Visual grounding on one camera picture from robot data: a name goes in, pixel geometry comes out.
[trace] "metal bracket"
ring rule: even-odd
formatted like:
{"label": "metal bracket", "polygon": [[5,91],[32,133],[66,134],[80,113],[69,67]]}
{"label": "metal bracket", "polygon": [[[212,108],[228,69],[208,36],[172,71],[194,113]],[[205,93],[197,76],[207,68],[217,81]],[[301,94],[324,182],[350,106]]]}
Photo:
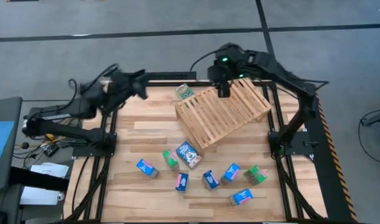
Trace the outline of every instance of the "metal bracket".
{"label": "metal bracket", "polygon": [[91,157],[109,157],[115,154],[116,133],[109,136],[109,144],[105,146],[75,146],[72,151],[72,156],[91,156]]}
{"label": "metal bracket", "polygon": [[[278,138],[278,132],[272,131],[269,132],[269,143],[271,152],[274,153],[279,147],[276,142]],[[285,155],[312,155],[313,154],[313,146],[316,146],[317,142],[310,142],[310,137],[308,136],[308,132],[306,131],[298,131],[294,134],[294,138],[292,140],[292,147],[287,147],[285,149]]]}

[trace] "wooden table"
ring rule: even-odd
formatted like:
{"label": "wooden table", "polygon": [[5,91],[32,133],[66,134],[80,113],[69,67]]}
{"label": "wooden table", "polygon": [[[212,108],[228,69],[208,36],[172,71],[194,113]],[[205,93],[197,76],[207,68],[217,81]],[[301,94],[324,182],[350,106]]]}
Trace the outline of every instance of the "wooden table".
{"label": "wooden table", "polygon": [[[176,149],[187,140],[176,119],[174,104],[178,102],[174,87],[148,87],[149,98],[130,98],[119,111],[116,132],[118,145],[111,159],[102,222],[259,222],[284,221],[284,206],[279,187],[276,163],[270,158],[267,142],[267,117],[252,121],[208,148],[203,160],[194,170],[182,162],[180,171],[190,174],[184,195],[175,190],[178,172],[172,172],[162,157],[162,151]],[[270,102],[274,105],[272,93]],[[297,100],[279,91],[285,122],[296,112]],[[276,119],[273,107],[272,114]],[[101,116],[85,121],[85,128],[100,126]],[[145,159],[159,170],[156,179],[142,173],[136,164]],[[293,156],[297,183],[304,197],[321,215],[326,216],[314,164],[304,156]],[[64,205],[64,214],[71,214],[73,191],[85,158],[75,161]],[[236,180],[209,191],[202,174],[213,170],[221,177],[235,162],[242,167]],[[267,180],[252,186],[243,173],[257,164],[267,173]],[[89,186],[93,158],[90,158],[80,179],[76,194],[77,206]],[[232,206],[228,197],[249,188],[254,199]],[[296,216],[293,195],[288,189],[292,216]],[[90,217],[95,217],[98,192],[93,198]]]}

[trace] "concrete floor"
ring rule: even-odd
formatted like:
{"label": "concrete floor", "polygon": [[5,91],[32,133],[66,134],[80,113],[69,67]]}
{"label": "concrete floor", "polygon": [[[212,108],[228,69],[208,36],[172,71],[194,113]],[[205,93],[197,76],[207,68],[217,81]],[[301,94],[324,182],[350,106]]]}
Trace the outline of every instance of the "concrete floor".
{"label": "concrete floor", "polygon": [[[380,0],[262,0],[262,5],[268,27],[380,24]],[[0,0],[0,37],[260,27],[253,0]],[[357,216],[380,223],[380,164],[362,151],[357,136],[360,117],[380,109],[380,29],[270,36],[288,70],[331,81],[319,96]],[[229,41],[267,49],[262,32],[0,42],[0,98],[22,96],[24,114],[33,106],[58,103],[50,100],[69,99],[69,78],[92,79],[111,63],[126,71],[186,71],[199,56]],[[211,62],[195,67],[199,79],[206,78]],[[366,149],[380,159],[380,124],[363,128],[361,135]],[[22,141],[19,134],[17,142]],[[51,161],[70,158],[70,151],[59,151]]]}

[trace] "orange and black striped tape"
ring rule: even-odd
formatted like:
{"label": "orange and black striped tape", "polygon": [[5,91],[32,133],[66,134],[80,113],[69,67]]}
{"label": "orange and black striped tape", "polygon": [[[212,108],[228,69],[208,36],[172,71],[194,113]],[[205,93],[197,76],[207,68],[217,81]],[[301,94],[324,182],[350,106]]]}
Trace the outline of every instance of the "orange and black striped tape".
{"label": "orange and black striped tape", "polygon": [[346,201],[347,201],[347,204],[349,206],[349,209],[350,209],[351,217],[353,218],[354,221],[358,222],[356,211],[354,210],[353,202],[351,201],[350,194],[349,194],[346,182],[345,182],[345,177],[343,176],[343,171],[341,170],[341,167],[339,164],[339,158],[338,158],[338,155],[336,153],[335,147],[333,145],[332,136],[331,136],[331,133],[329,132],[327,121],[325,120],[325,116],[323,114],[322,106],[321,106],[321,103],[319,101],[318,101],[318,110],[320,111],[321,122],[324,126],[325,135],[327,136],[329,148],[331,149],[333,162],[335,162],[335,164],[336,164],[336,169],[338,171],[338,176],[339,176],[339,179],[341,182],[341,186],[343,187],[343,192],[345,193],[345,197],[346,197]]}

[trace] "snack box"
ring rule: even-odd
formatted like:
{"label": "snack box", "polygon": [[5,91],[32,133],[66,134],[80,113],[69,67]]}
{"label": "snack box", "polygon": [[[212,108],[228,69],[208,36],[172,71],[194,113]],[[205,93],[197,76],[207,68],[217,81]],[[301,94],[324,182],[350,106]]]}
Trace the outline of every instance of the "snack box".
{"label": "snack box", "polygon": [[190,87],[188,87],[188,85],[184,83],[183,85],[180,85],[176,88],[176,94],[181,100],[184,100],[194,95],[194,91],[192,91],[192,89],[190,89]]}
{"label": "snack box", "polygon": [[239,165],[233,163],[225,172],[225,174],[221,177],[220,180],[225,184],[229,184],[235,179],[240,170],[241,168],[239,167]]}
{"label": "snack box", "polygon": [[144,159],[141,159],[137,163],[137,168],[139,168],[141,171],[143,171],[143,173],[145,173],[147,176],[152,177],[152,178],[155,178],[159,173],[159,171],[157,171],[157,169],[155,169],[155,167],[150,165]]}
{"label": "snack box", "polygon": [[215,176],[213,175],[212,170],[209,170],[208,172],[204,173],[202,179],[204,183],[206,183],[206,186],[209,190],[214,190],[220,185],[219,182],[216,180]]}
{"label": "snack box", "polygon": [[172,170],[177,170],[179,168],[177,158],[175,154],[172,152],[172,150],[166,150],[162,153],[162,155],[165,158],[166,163]]}
{"label": "snack box", "polygon": [[236,192],[229,197],[233,205],[241,205],[242,203],[247,202],[252,198],[253,196],[249,189],[240,190],[239,192]]}
{"label": "snack box", "polygon": [[185,192],[188,184],[188,174],[178,173],[176,190],[179,192]]}
{"label": "snack box", "polygon": [[176,149],[176,153],[191,169],[202,159],[201,155],[186,141]]}
{"label": "snack box", "polygon": [[264,180],[267,179],[267,175],[263,172],[263,170],[260,170],[257,165],[246,171],[244,175],[253,185],[261,184]]}

